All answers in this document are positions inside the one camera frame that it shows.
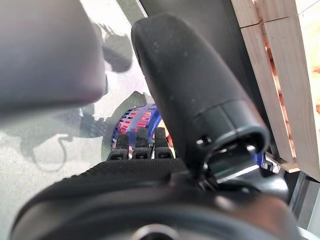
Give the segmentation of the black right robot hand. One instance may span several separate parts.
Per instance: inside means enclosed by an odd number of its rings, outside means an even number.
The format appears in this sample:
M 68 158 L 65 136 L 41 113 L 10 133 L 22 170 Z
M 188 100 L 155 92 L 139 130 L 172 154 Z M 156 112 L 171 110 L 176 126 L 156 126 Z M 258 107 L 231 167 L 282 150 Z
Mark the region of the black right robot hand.
M 12 240 L 298 240 L 287 204 L 229 170 L 264 152 L 269 130 L 235 75 L 185 21 L 137 21 L 131 39 L 149 91 L 178 154 L 129 159 L 121 134 L 107 161 L 34 196 Z

